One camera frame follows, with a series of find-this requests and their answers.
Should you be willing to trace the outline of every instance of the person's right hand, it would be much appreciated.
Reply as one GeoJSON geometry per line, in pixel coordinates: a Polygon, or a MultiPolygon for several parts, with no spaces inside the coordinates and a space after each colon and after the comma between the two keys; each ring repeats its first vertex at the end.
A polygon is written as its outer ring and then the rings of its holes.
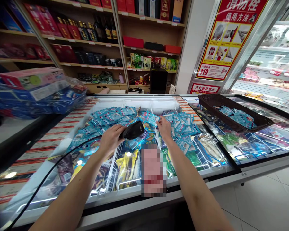
{"type": "Polygon", "coordinates": [[[158,130],[160,131],[160,134],[164,140],[164,142],[168,142],[172,140],[171,136],[171,125],[170,123],[165,119],[164,116],[160,116],[160,121],[157,121],[157,127],[158,130]]]}

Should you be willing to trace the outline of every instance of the pink box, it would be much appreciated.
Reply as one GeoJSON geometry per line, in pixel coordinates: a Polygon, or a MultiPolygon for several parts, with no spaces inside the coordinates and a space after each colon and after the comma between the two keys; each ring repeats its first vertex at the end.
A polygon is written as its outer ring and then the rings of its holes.
{"type": "Polygon", "coordinates": [[[11,88],[19,90],[31,90],[65,79],[63,70],[55,67],[1,73],[0,77],[11,88]]]}

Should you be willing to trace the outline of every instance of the brown basket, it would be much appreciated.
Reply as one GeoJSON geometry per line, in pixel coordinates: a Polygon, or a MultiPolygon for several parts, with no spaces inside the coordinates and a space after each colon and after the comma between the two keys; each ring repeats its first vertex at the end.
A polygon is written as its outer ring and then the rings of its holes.
{"type": "Polygon", "coordinates": [[[257,112],[254,112],[241,104],[238,104],[231,99],[228,99],[225,96],[222,96],[220,94],[205,94],[205,95],[199,95],[199,104],[204,106],[208,111],[210,111],[213,115],[217,116],[221,121],[226,123],[228,126],[230,126],[233,130],[235,130],[238,133],[247,133],[247,132],[257,132],[261,129],[264,129],[266,127],[269,127],[274,124],[272,120],[269,118],[266,118],[265,116],[262,116],[258,114],[257,112]],[[213,106],[227,106],[230,109],[237,109],[246,112],[251,117],[254,118],[254,123],[257,127],[254,127],[252,129],[248,129],[239,123],[235,122],[225,114],[221,113],[219,110],[214,108],[213,106]]]}

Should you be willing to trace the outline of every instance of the red poster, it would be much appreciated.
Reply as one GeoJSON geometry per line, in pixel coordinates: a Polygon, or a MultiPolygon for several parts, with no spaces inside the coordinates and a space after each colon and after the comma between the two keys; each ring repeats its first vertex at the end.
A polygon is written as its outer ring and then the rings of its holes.
{"type": "Polygon", "coordinates": [[[221,0],[196,78],[224,81],[267,0],[221,0]]]}

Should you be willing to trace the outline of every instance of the shelf label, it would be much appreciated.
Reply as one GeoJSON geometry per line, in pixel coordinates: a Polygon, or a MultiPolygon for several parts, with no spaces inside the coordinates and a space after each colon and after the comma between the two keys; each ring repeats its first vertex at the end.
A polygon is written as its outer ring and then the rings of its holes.
{"type": "Polygon", "coordinates": [[[104,12],[104,9],[103,9],[102,7],[98,7],[98,6],[96,6],[95,9],[96,9],[97,11],[104,12]]]}
{"type": "Polygon", "coordinates": [[[72,2],[72,5],[76,6],[76,7],[81,7],[80,3],[78,3],[78,2],[72,2]]]}

